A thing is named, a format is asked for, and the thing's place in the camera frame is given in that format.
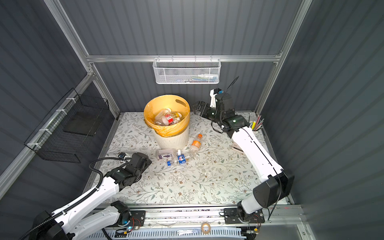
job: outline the floral tablecloth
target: floral tablecloth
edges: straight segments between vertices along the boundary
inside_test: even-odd
[[[249,113],[237,113],[247,120]],[[116,157],[119,152],[142,152],[152,164],[142,179],[107,199],[127,204],[235,204],[260,184],[257,173],[244,154],[230,146],[232,140],[226,134],[212,130],[210,121],[191,114],[189,142],[182,150],[187,152],[197,134],[203,134],[203,144],[197,155],[186,164],[167,166],[158,160],[158,145],[150,128],[144,123],[143,113],[124,113],[106,156]],[[268,151],[262,133],[255,136]],[[116,160],[104,160],[100,170],[105,174],[119,166]],[[286,204],[285,199],[279,204]]]

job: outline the bottle label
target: bottle label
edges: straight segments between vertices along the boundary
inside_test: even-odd
[[[164,117],[168,120],[168,124],[171,124],[173,122],[173,118],[169,114],[165,114]]]
[[[193,146],[196,146],[198,149],[200,149],[201,143],[197,140],[193,141],[192,143]]]

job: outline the red label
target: red label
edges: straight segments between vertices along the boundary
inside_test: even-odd
[[[173,118],[169,114],[165,114],[164,117],[168,120],[168,123],[171,124],[173,122]]]

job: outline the white robotic arm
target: white robotic arm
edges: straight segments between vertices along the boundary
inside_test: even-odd
[[[261,146],[248,127],[248,121],[235,114],[232,98],[227,94],[228,89],[225,92],[219,88],[211,90],[211,104],[199,101],[192,106],[192,110],[196,115],[216,122],[241,147],[259,176],[261,184],[253,189],[253,194],[237,204],[239,219],[247,222],[253,212],[286,197],[291,190],[294,175],[284,170]]]
[[[111,203],[109,207],[92,216],[84,217],[107,198],[139,181],[141,174],[151,163],[145,154],[134,153],[129,162],[109,171],[96,187],[51,214],[46,211],[39,214],[34,220],[33,228],[19,240],[25,239],[28,235],[29,240],[81,240],[115,223],[126,227],[132,216],[130,209],[120,201]],[[100,171],[93,170],[100,176],[103,175]]]

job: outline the gray wall panel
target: gray wall panel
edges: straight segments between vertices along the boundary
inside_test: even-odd
[[[43,1],[0,1],[0,173],[86,71]]]
[[[93,84],[83,94],[100,97]],[[79,164],[44,161],[38,156],[32,159],[0,200],[2,239],[20,237],[31,228],[37,214],[43,210],[51,212],[81,195],[91,173],[88,164],[99,156],[113,121],[109,112],[92,139],[88,157]]]
[[[381,238],[383,9],[314,1],[262,112],[320,240]]]
[[[44,1],[0,1],[0,173],[50,109],[86,75]],[[91,84],[86,95],[100,97]],[[34,157],[0,200],[1,239],[17,239],[42,210],[52,211],[79,196],[88,162],[98,157],[113,123],[111,113],[94,136],[81,164]]]
[[[96,63],[121,111],[143,111],[147,102],[175,94],[190,105],[199,100],[210,102],[209,91],[226,89],[240,76],[229,93],[236,110],[253,110],[260,98],[273,63],[222,63],[219,84],[157,84],[152,63]]]
[[[300,0],[62,1],[91,55],[272,55]]]

